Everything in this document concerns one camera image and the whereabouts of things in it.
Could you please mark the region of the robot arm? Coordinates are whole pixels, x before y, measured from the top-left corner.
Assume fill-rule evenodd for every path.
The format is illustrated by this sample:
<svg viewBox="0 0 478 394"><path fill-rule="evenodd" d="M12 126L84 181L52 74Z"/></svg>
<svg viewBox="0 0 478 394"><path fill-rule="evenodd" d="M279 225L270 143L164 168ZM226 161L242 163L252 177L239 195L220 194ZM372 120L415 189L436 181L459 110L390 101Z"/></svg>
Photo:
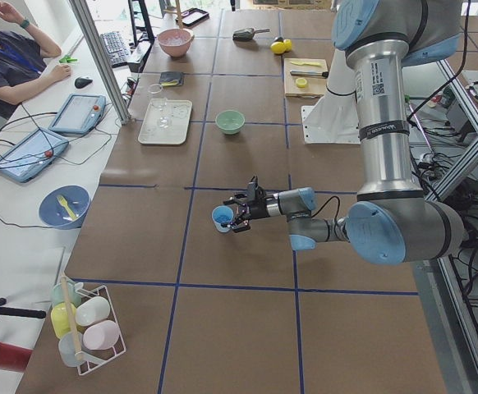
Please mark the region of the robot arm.
<svg viewBox="0 0 478 394"><path fill-rule="evenodd" d="M427 201L411 178L402 69L457 49L459 1L345 1L332 39L355 74L364 185L346 217L319 218L310 187L267 194L256 181L230 199L236 214L220 229L246 231L254 219L284 216L294 250L347 241L366 261L395 265L454 253L465 231L458 213Z"/></svg>

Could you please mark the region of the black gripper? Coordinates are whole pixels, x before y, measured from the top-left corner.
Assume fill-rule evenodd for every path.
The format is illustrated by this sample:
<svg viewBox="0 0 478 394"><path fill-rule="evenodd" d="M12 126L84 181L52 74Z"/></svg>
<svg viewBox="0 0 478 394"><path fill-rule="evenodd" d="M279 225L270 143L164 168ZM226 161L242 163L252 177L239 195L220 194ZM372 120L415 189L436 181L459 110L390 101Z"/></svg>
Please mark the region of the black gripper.
<svg viewBox="0 0 478 394"><path fill-rule="evenodd" d="M250 221L280 215L278 193L267 194L259 186L258 177L253 176L247 185L246 192L237 192L233 197L223 201L224 205L237 205L234 219L219 224L221 232L239 232L249 230Z"/></svg>

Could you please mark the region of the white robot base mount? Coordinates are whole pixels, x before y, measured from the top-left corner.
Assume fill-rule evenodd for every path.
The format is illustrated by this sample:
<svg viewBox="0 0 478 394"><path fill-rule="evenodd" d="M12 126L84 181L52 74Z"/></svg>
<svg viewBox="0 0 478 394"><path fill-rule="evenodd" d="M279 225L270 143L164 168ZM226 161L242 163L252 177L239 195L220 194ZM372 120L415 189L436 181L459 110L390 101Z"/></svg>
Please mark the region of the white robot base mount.
<svg viewBox="0 0 478 394"><path fill-rule="evenodd" d="M355 72L345 52L334 51L326 91L315 106L303 106L301 119L306 144L359 144Z"/></svg>

